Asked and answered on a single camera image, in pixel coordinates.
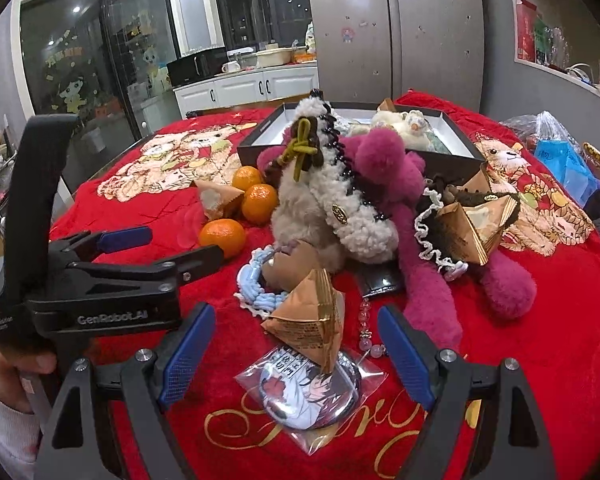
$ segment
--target pink plush toy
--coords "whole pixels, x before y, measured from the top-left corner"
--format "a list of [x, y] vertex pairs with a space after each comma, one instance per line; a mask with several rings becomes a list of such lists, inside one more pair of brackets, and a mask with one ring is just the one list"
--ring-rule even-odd
[[[285, 142], [289, 133], [285, 133]], [[408, 302], [404, 315], [411, 325], [429, 335], [439, 348], [458, 349], [462, 327], [454, 299], [435, 264], [421, 259], [422, 250], [414, 237], [415, 205], [425, 187], [422, 176], [425, 163], [415, 152], [404, 153], [404, 145], [395, 131], [374, 128], [359, 137], [340, 137], [352, 167], [363, 180], [382, 190], [374, 205], [389, 215], [399, 236], [398, 260], [404, 275]], [[284, 150], [268, 148], [258, 157], [263, 171]], [[531, 274], [498, 249], [483, 267], [471, 266], [470, 272], [482, 283], [493, 311], [504, 319], [526, 314], [536, 297]]]

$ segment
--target door frame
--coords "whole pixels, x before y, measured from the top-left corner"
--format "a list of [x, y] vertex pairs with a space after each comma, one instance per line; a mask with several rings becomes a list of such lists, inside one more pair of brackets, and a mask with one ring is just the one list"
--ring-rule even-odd
[[[13, 0], [11, 3], [11, 60], [13, 63], [13, 74], [16, 79], [16, 88], [18, 97], [24, 112], [25, 120], [33, 117], [36, 113], [33, 109], [33, 102], [29, 95], [29, 87], [24, 72], [24, 62], [22, 61], [22, 48], [20, 41], [20, 7], [25, 2], [31, 0]], [[184, 29], [184, 20], [182, 18], [182, 8], [180, 0], [170, 0], [173, 13], [173, 23], [176, 29], [176, 41], [180, 47], [180, 52], [188, 52], [187, 35]]]

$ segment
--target mandarin orange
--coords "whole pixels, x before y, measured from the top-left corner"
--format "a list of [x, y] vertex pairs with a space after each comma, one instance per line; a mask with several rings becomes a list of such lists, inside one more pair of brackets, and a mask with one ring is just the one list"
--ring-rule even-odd
[[217, 245], [228, 260], [239, 254], [247, 241], [244, 228], [235, 220], [222, 218], [207, 223], [198, 234], [200, 246]]
[[244, 192], [242, 214], [252, 224], [264, 225], [277, 206], [276, 189], [269, 184], [255, 184]]
[[233, 187], [237, 187], [242, 191], [247, 191], [255, 184], [262, 184], [262, 176], [258, 171], [258, 168], [254, 168], [253, 166], [243, 166], [238, 168], [231, 181]]

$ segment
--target blue gripper pad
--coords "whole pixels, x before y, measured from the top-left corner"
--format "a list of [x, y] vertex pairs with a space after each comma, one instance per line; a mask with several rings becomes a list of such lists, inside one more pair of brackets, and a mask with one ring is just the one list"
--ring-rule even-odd
[[424, 332], [411, 327], [394, 306], [380, 308], [378, 332], [411, 400], [430, 412], [441, 387], [438, 348]]
[[148, 245], [153, 237], [154, 234], [150, 227], [132, 227], [131, 229], [103, 233], [98, 240], [97, 247], [99, 251], [105, 254], [117, 253], [125, 249]]
[[216, 329], [216, 313], [208, 303], [197, 304], [174, 332], [155, 349], [155, 396], [163, 409], [182, 400]]

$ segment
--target white bowl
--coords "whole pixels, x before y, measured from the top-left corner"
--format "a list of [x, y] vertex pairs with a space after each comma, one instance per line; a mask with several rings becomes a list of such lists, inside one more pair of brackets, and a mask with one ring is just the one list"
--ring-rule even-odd
[[261, 50], [256, 53], [258, 57], [257, 68], [266, 68], [269, 66], [281, 66], [291, 62], [291, 47], [274, 48], [271, 50]]

